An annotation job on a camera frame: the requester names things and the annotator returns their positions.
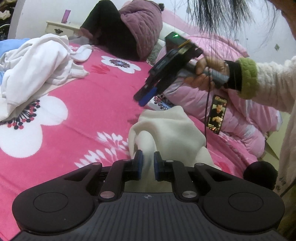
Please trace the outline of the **right forearm fluffy sleeve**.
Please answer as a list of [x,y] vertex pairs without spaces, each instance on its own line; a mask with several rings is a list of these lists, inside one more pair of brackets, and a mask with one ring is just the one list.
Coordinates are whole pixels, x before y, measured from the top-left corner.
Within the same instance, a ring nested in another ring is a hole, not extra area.
[[249,58],[226,61],[230,77],[224,85],[239,97],[295,115],[295,57],[283,65]]

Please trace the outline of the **person's right hand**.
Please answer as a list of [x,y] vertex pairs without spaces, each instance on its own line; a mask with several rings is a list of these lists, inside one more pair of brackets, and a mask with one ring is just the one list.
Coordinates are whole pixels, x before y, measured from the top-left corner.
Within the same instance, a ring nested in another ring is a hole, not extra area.
[[188,76],[185,78],[185,84],[192,88],[198,88],[200,90],[211,91],[215,88],[215,83],[212,81],[212,77],[203,73],[205,69],[212,69],[220,72],[223,75],[230,76],[228,64],[220,59],[213,57],[204,57],[196,63],[196,77]]

